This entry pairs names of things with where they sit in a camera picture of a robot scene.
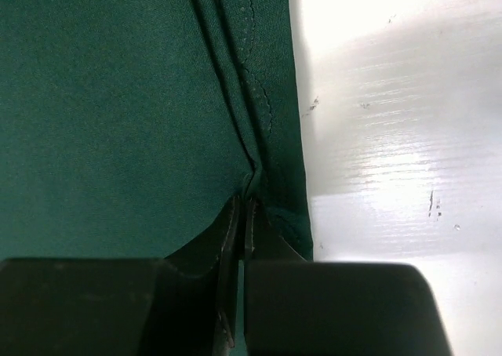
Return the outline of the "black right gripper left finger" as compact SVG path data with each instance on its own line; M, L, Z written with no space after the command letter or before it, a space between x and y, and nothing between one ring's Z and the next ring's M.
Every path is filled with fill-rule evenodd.
M1 264L4 355L226 355L235 344L240 200L162 259Z

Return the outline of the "dark green cloth placemat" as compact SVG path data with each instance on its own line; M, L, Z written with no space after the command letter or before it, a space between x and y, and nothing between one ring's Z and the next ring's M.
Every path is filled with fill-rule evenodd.
M303 257L289 0L1 0L1 256L164 257L233 195Z

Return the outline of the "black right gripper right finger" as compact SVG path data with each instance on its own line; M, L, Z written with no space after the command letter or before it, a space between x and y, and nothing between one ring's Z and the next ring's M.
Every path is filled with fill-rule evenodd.
M244 333L250 355L449 355L425 277L401 263L312 262L246 206Z

